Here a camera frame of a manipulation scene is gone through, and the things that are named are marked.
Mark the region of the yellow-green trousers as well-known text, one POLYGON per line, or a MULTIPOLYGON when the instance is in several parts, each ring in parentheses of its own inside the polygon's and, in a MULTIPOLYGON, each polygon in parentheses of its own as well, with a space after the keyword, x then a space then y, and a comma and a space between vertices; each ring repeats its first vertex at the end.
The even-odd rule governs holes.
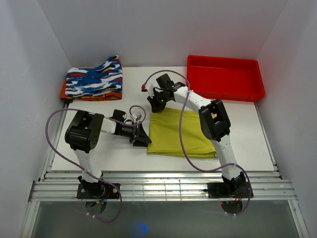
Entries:
POLYGON ((203 135, 199 115, 193 111, 165 108, 162 112, 151 113, 148 154, 183 157, 181 141, 189 158, 214 158, 216 150, 203 135))

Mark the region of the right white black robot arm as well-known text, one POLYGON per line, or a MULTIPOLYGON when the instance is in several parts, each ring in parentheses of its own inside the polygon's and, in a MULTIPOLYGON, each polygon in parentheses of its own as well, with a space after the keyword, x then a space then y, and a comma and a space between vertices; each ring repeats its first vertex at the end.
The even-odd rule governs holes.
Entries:
POLYGON ((206 99, 190 89, 190 83, 173 82, 168 70, 162 70, 156 79, 159 88, 147 87, 144 83, 143 92, 148 92, 147 100, 152 112, 158 113, 165 109, 167 102, 174 101, 194 111, 200 120, 200 128, 205 138, 214 146, 221 170, 223 189, 226 195, 235 197, 250 183, 245 171, 237 164, 231 141, 227 111, 222 100, 206 99))

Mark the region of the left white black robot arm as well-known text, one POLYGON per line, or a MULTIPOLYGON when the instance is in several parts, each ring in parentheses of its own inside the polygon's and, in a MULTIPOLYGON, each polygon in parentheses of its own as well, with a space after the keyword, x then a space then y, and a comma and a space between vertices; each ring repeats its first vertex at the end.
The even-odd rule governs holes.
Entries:
MULTIPOLYGON (((79 165, 88 170, 93 176, 101 179, 103 173, 91 159, 92 150, 97 146, 101 133, 108 133, 127 137, 133 146, 147 147, 151 139, 147 136, 141 123, 140 113, 131 114, 127 119, 127 113, 114 110, 110 118, 102 114, 91 114, 78 110, 65 133, 65 142, 74 151, 79 165)), ((118 193, 107 183, 101 182, 84 172, 78 177, 80 182, 77 198, 110 198, 117 199, 118 193)))

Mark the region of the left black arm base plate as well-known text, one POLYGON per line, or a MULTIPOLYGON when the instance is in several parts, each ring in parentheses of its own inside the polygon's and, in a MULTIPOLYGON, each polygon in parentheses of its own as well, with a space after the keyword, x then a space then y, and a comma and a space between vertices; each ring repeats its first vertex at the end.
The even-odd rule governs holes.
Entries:
POLYGON ((118 199, 118 189, 106 183, 88 183, 78 185, 77 199, 118 199))

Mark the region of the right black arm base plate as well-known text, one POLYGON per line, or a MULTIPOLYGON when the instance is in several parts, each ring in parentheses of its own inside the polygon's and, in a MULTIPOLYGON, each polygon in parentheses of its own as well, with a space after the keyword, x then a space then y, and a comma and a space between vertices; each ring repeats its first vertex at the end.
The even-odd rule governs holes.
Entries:
POLYGON ((248 198, 251 194, 251 198, 254 197, 253 192, 250 193, 250 184, 244 183, 242 186, 234 189, 230 189, 224 182, 210 182, 207 183, 207 189, 209 198, 248 198))

